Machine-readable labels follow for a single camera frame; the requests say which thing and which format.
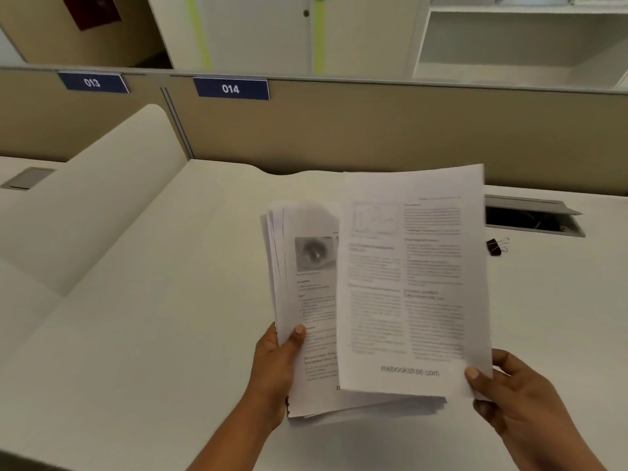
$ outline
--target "number sign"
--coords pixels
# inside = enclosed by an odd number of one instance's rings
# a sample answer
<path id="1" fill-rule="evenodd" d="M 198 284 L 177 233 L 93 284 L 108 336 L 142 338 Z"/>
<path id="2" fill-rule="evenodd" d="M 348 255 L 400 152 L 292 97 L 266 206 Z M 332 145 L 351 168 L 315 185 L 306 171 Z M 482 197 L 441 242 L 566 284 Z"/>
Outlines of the number sign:
<path id="1" fill-rule="evenodd" d="M 270 100 L 266 79 L 194 78 L 200 97 Z"/>
<path id="2" fill-rule="evenodd" d="M 59 71 L 59 77 L 70 91 L 115 92 L 129 94 L 120 74 Z"/>

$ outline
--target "person's left hand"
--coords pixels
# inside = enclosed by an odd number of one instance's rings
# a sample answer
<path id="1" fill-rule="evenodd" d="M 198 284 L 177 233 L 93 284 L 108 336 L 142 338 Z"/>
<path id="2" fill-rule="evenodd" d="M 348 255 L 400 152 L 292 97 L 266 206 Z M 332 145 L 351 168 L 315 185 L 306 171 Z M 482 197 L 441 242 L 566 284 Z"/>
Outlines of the person's left hand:
<path id="1" fill-rule="evenodd" d="M 278 427 L 286 414 L 286 400 L 294 380 L 294 360 L 301 351 L 305 334 L 305 327 L 299 324 L 280 347 L 273 322 L 255 346 L 251 378 L 242 400 L 260 407 L 271 429 Z"/>

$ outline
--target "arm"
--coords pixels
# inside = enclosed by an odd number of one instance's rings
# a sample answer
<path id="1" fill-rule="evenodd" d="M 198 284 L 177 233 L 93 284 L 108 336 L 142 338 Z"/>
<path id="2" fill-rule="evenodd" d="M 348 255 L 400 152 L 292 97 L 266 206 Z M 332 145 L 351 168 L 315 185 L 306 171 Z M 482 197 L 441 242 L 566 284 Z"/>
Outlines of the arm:
<path id="1" fill-rule="evenodd" d="M 505 350 L 493 349 L 492 378 L 473 367 L 471 387 L 493 403 L 474 408 L 495 429 L 521 471 L 605 471 L 554 386 Z"/>
<path id="2" fill-rule="evenodd" d="M 294 360 L 305 340 L 298 325 L 279 347 L 271 324 L 255 346 L 249 385 L 188 471 L 251 471 L 271 432 L 286 414 L 294 378 Z"/>

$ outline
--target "hand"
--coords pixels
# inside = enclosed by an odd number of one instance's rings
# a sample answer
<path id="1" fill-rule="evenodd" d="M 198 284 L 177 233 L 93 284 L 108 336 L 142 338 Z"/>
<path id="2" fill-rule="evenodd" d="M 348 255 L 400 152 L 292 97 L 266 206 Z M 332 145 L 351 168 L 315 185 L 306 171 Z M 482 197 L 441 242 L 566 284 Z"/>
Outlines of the hand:
<path id="1" fill-rule="evenodd" d="M 257 341 L 251 378 L 242 401 L 260 410 L 270 429 L 281 424 L 286 414 L 286 400 L 294 380 L 294 360 L 305 341 L 305 327 L 298 325 L 281 347 L 274 322 Z"/>
<path id="2" fill-rule="evenodd" d="M 494 403 L 475 401 L 474 409 L 502 438 L 521 471 L 586 470 L 604 467 L 584 442 L 556 389 L 505 350 L 493 349 L 490 379 L 473 367 L 471 387 Z"/>

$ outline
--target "number 014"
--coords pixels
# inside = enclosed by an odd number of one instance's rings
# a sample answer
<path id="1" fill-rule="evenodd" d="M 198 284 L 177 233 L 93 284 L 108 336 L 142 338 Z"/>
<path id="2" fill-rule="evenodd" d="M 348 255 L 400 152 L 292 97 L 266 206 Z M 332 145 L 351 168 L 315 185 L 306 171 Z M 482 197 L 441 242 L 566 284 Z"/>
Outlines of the number 014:
<path id="1" fill-rule="evenodd" d="M 229 94 L 229 93 L 231 93 L 231 94 L 233 94 L 233 93 L 240 94 L 240 89 L 238 89 L 237 86 L 231 86 L 231 85 L 228 86 L 226 84 L 223 84 L 222 85 L 222 90 L 226 94 Z"/>

